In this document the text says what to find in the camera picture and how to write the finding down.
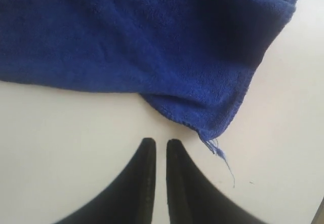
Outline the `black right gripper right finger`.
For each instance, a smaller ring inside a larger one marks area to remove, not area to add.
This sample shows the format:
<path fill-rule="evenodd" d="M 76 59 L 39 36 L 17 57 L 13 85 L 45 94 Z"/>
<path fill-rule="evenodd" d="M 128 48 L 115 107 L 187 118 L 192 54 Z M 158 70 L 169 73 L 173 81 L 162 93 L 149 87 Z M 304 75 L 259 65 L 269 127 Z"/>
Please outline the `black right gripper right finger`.
<path fill-rule="evenodd" d="M 170 223 L 255 223 L 197 168 L 181 141 L 167 143 L 166 183 Z"/>

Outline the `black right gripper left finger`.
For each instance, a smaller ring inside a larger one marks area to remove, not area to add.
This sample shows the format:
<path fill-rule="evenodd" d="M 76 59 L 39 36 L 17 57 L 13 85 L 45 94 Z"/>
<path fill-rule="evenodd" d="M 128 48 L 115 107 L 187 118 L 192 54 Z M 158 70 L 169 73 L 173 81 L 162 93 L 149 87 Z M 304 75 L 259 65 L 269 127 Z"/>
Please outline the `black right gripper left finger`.
<path fill-rule="evenodd" d="M 144 138 L 115 180 L 59 223 L 151 223 L 155 183 L 156 142 Z"/>

